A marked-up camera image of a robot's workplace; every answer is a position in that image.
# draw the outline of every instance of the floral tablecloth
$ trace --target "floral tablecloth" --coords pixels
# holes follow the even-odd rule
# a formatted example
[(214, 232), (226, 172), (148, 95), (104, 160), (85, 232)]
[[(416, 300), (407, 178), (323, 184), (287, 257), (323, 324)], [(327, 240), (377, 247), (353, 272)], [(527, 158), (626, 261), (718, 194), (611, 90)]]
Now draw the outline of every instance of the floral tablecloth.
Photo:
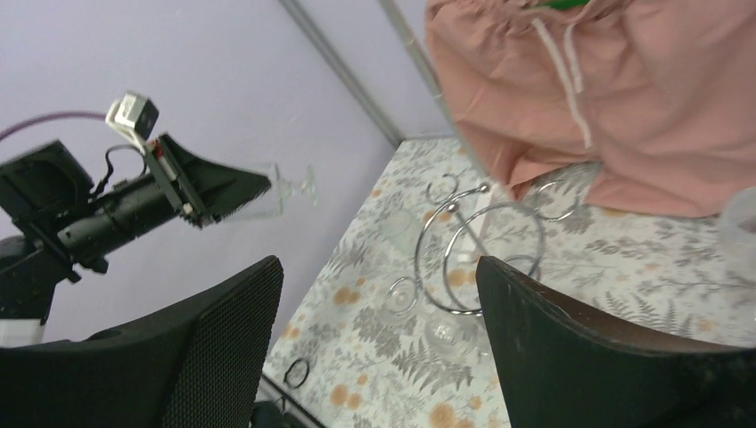
[[(595, 164), (542, 177), (556, 181), (534, 201), (555, 216), (590, 186)], [(452, 173), (460, 189), (480, 183), (453, 139), (401, 145), (341, 239), (265, 364), (280, 384), (297, 358), (310, 364), (308, 379), (289, 393), (330, 427), (469, 428), (509, 426), (490, 358), (440, 358), (429, 350), (424, 304), (402, 325), (384, 325), (376, 310), (389, 286), (412, 275), (412, 260), (382, 239), (382, 219), (408, 210), (418, 221), (436, 208), (425, 196), (444, 194)], [(497, 194), (496, 201), (506, 200)], [(472, 214), (474, 201), (463, 204)], [(515, 210), (492, 211), (483, 235), (501, 259), (535, 251), (532, 219)], [(423, 278), (448, 302), (441, 254), (454, 219), (442, 214), (423, 247)], [(714, 218), (642, 216), (580, 206), (546, 223), (541, 282), (616, 316), (657, 330), (733, 345), (753, 345), (756, 284), (727, 272), (718, 254)], [(476, 306), (474, 264), (453, 261), (448, 280), (460, 300)]]

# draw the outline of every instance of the pink cloth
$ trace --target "pink cloth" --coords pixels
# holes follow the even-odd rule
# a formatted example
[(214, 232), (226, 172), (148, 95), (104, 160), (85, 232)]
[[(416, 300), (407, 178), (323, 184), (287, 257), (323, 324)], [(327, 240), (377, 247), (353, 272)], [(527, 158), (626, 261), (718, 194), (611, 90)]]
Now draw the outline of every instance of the pink cloth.
[(429, 0), (426, 36), (463, 136), (514, 198), (574, 162), (586, 203), (701, 217), (756, 186), (756, 0)]

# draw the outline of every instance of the white wall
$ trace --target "white wall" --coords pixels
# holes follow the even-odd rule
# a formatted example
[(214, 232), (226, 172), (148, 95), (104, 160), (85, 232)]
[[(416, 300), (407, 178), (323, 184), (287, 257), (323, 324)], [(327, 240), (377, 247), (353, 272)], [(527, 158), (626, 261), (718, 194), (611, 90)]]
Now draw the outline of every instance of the white wall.
[[(280, 333), (392, 155), (369, 118), (274, 1), (53, 0), (0, 7), (0, 128), (61, 109), (105, 110), (126, 89), (208, 158), (278, 161), (318, 174), (320, 204), (282, 218), (196, 231), (174, 220), (116, 251), (105, 277), (85, 273), (55, 297), (47, 340), (81, 339), (199, 292), (268, 255), (286, 280)], [(122, 142), (104, 124), (45, 125), (0, 144), (0, 159), (60, 138), (99, 179)], [(128, 163), (128, 154), (115, 155)], [(120, 177), (136, 173), (134, 163)], [(8, 218), (0, 236), (15, 234)]]
[[(406, 136), (453, 135), (378, 0), (300, 2)], [(397, 0), (423, 43), (425, 3)]]

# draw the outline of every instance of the drawstring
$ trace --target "drawstring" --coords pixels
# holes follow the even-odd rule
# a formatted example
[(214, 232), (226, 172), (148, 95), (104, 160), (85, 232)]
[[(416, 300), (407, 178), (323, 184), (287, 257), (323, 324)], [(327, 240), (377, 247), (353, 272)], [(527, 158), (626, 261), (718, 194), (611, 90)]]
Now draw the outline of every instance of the drawstring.
[(532, 23), (541, 38), (541, 42), (543, 42), (546, 47), (549, 56), (551, 56), (551, 60), (554, 62), (556, 74), (562, 81), (564, 93), (567, 95), (567, 106), (570, 108), (570, 115), (578, 125), (578, 128), (580, 128), (580, 132), (583, 134), (583, 144), (586, 149), (590, 149), (593, 147), (593, 137), (591, 136), (588, 121), (580, 112), (578, 106), (578, 94), (583, 91), (583, 75), (580, 71), (578, 55), (575, 52), (575, 45), (572, 41), (572, 31), (574, 30), (575, 24), (570, 24), (564, 31), (564, 52), (570, 62), (570, 71), (567, 71), (567, 64), (562, 57), (562, 54), (559, 52), (559, 47), (556, 45), (554, 38), (551, 37), (548, 29), (546, 29), (544, 22), (540, 18), (536, 18)]

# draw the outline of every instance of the tablecloth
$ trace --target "tablecloth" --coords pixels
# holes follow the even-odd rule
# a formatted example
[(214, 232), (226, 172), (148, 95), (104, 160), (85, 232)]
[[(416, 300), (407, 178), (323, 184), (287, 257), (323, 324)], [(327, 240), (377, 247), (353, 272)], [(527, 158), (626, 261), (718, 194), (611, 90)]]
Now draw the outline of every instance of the tablecloth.
[[(580, 197), (596, 164), (574, 165), (542, 177), (555, 182), (523, 203), (558, 215)], [(454, 139), (403, 143), (367, 197), (332, 257), (276, 342), (265, 373), (279, 383), (297, 358), (310, 364), (308, 379), (290, 394), (327, 426), (507, 427), (505, 402), (490, 358), (440, 358), (429, 349), (424, 323), (434, 313), (421, 305), (401, 325), (376, 317), (388, 287), (412, 275), (411, 258), (385, 242), (382, 219), (395, 210), (418, 221), (437, 208), (425, 190), (443, 195), (444, 173), (460, 190), (481, 182)], [(498, 194), (495, 201), (504, 201)], [(463, 211), (472, 214), (474, 201)], [(533, 221), (516, 210), (494, 211), (483, 236), (499, 258), (535, 251)], [(540, 280), (616, 316), (667, 333), (710, 342), (753, 345), (756, 284), (728, 273), (718, 253), (715, 218), (637, 215), (579, 206), (545, 223), (546, 254)], [(440, 261), (455, 220), (439, 216), (423, 247), (423, 279), (440, 300)], [(474, 264), (453, 261), (449, 283), (465, 305), (475, 306)], [(296, 269), (296, 266), (284, 267)]]

